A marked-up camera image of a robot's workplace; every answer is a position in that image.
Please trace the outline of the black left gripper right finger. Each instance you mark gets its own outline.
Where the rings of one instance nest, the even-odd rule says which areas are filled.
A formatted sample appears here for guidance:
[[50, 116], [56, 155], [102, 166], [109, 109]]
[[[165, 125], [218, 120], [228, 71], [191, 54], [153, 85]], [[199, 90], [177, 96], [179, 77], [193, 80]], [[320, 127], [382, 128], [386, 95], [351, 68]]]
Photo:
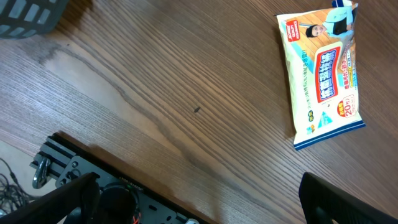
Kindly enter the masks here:
[[298, 195], [308, 224], [397, 224], [396, 218], [310, 172], [304, 173]]

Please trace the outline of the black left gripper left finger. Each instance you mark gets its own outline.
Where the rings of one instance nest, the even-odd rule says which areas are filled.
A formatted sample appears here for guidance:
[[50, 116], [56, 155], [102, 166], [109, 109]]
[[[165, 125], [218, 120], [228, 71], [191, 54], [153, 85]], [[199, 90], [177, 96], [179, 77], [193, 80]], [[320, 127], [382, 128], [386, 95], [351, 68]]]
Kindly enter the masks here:
[[58, 223], [76, 208], [80, 209], [78, 223], [89, 223], [100, 199], [97, 178], [94, 172], [84, 174], [2, 217], [1, 223]]

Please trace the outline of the yellow wet wipes pack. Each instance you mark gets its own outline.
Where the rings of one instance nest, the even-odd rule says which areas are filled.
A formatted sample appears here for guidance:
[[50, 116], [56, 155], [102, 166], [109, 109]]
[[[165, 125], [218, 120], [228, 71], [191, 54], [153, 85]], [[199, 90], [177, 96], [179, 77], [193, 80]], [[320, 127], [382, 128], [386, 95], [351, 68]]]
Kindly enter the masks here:
[[358, 3], [279, 14], [296, 150], [364, 127], [359, 114], [354, 28]]

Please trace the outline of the grey black shopping basket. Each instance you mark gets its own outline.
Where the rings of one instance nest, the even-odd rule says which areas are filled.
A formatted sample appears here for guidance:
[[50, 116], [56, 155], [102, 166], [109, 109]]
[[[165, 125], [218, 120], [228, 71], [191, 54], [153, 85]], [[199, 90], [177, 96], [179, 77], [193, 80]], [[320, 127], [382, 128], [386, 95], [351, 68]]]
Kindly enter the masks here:
[[25, 39], [51, 32], [69, 0], [1, 0], [1, 38]]

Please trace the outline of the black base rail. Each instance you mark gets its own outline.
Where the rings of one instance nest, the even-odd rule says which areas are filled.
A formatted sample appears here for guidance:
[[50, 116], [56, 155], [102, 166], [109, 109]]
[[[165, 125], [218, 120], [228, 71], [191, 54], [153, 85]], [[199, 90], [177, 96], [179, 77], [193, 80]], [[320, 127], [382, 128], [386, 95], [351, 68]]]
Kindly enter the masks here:
[[64, 223], [205, 223], [101, 159], [55, 133], [34, 156], [32, 186], [55, 180], [54, 212]]

